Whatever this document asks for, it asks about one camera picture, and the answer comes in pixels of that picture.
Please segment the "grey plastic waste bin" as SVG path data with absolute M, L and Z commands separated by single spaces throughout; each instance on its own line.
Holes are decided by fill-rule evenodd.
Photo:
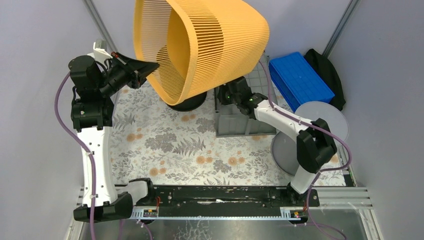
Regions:
M 342 141 L 348 137 L 347 119 L 328 103 L 306 102 L 296 109 L 295 114 L 312 120 L 314 126 L 327 130 Z M 331 154 L 336 153 L 339 145 L 329 135 L 307 127 L 294 140 L 281 131 L 277 133 L 271 143 L 271 155 L 274 162 L 291 176 L 296 174 L 299 167 L 315 174 L 330 161 Z

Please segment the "black plastic waste bin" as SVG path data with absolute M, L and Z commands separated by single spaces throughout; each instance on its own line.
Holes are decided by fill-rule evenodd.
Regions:
M 168 104 L 168 106 L 174 111 L 189 112 L 200 107 L 205 102 L 206 97 L 207 97 L 207 92 L 203 92 L 201 94 L 190 97 L 179 104 L 176 104 L 176 105 Z

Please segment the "yellow slatted waste bin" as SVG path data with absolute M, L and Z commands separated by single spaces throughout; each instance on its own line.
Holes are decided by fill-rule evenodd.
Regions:
M 270 37 L 267 20 L 242 0 L 137 0 L 133 46 L 156 62 L 147 77 L 175 106 L 250 73 Z

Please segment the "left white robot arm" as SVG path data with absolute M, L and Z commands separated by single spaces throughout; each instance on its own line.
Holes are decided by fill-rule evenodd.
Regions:
M 73 212 L 80 222 L 128 219 L 139 201 L 148 206 L 155 192 L 147 180 L 132 180 L 116 190 L 109 160 L 108 134 L 113 127 L 112 96 L 128 86 L 139 88 L 159 68 L 156 62 L 129 58 L 112 52 L 103 62 L 81 55 L 68 64 L 69 76 L 78 95 L 71 103 L 73 134 L 83 154 L 84 192 L 82 205 Z

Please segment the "blue plastic divided crate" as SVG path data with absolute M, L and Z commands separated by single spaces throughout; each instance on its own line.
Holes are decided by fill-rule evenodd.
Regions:
M 328 104 L 335 97 L 300 52 L 271 59 L 268 69 L 272 82 L 292 111 L 307 102 Z

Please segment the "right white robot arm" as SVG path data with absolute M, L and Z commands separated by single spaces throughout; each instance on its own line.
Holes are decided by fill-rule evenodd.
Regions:
M 273 126 L 295 142 L 299 166 L 287 186 L 286 198 L 293 206 L 301 205 L 322 166 L 337 153 L 327 122 L 303 118 L 279 107 L 267 96 L 252 92 L 243 76 L 219 86 L 217 98 L 222 105 L 234 104 L 243 115 Z

